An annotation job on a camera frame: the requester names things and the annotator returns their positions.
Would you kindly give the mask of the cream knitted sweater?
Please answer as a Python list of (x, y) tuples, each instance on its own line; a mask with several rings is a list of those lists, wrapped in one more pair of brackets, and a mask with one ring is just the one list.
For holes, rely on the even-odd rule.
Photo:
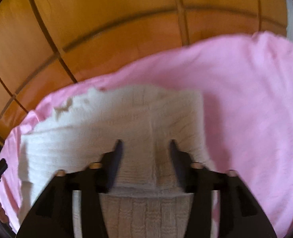
[(178, 147), (211, 170), (205, 144), (203, 96), (149, 85), (69, 98), (21, 136), (19, 170), (23, 222), (55, 171), (84, 169), (123, 141), (115, 184), (101, 195), (110, 237), (183, 237), (192, 196), (183, 193), (169, 153)]

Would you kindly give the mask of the pink bed sheet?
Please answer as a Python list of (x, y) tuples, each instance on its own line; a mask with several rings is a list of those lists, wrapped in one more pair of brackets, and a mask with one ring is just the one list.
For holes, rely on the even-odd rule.
[(237, 170), (277, 236), (287, 234), (293, 227), (293, 43), (271, 32), (206, 39), (47, 95), (12, 129), (0, 153), (8, 163), (0, 182), (0, 202), (14, 229), (19, 228), (21, 206), (21, 135), (70, 96), (89, 88), (110, 90), (130, 84), (200, 90), (206, 142), (217, 169)]

